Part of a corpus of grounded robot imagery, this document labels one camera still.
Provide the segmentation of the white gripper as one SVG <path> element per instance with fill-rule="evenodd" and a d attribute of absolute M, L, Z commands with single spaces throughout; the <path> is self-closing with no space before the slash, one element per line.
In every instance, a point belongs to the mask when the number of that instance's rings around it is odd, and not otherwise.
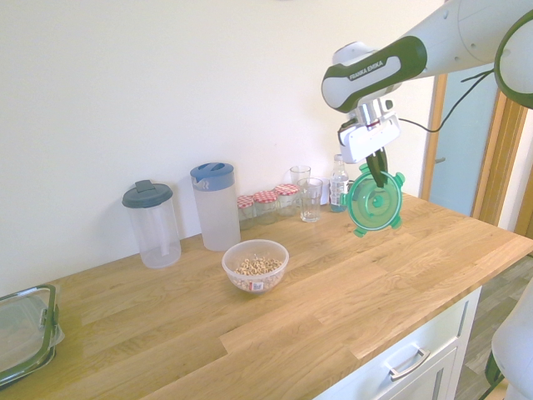
<path fill-rule="evenodd" d="M 394 112 L 378 118 L 370 126 L 365 123 L 346 122 L 337 136 L 345 163 L 358 163 L 366 158 L 371 175 L 379 188 L 385 186 L 388 161 L 385 146 L 400 136 L 399 120 Z"/>

